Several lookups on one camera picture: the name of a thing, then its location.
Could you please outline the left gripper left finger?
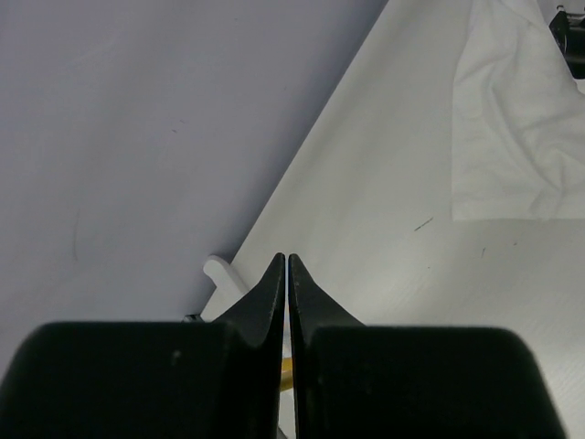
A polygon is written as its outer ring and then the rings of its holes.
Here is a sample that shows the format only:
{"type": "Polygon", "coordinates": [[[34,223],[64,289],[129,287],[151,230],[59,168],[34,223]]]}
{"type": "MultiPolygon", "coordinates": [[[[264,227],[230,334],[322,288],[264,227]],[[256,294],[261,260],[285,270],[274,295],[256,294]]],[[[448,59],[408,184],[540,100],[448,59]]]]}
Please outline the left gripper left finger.
{"type": "Polygon", "coordinates": [[[285,258],[209,323],[57,322],[1,385],[4,438],[273,438],[285,258]]]}

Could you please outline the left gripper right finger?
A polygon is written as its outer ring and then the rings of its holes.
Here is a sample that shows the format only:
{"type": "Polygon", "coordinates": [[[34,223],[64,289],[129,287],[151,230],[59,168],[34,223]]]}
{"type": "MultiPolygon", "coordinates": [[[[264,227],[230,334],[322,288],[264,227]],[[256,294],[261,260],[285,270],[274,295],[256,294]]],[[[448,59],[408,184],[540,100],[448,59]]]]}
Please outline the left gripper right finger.
{"type": "Polygon", "coordinates": [[[498,327],[367,326],[289,258],[301,438],[562,438],[536,359],[498,327]]]}

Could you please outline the yellow velvet hanger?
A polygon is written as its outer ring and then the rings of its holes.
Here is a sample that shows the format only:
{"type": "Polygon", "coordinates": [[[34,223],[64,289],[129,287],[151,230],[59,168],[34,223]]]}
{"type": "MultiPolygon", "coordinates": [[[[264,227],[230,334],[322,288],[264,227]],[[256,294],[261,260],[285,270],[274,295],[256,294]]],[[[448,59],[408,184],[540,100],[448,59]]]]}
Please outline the yellow velvet hanger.
{"type": "Polygon", "coordinates": [[[284,358],[281,366],[280,392],[293,388],[293,359],[284,358]]]}

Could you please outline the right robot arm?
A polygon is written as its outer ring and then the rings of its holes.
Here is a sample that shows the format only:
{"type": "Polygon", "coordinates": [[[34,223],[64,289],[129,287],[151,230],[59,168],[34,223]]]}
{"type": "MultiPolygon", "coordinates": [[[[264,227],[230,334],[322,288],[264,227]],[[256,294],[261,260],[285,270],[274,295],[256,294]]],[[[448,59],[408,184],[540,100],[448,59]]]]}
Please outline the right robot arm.
{"type": "Polygon", "coordinates": [[[549,29],[575,80],[584,79],[584,11],[556,6],[549,29]]]}

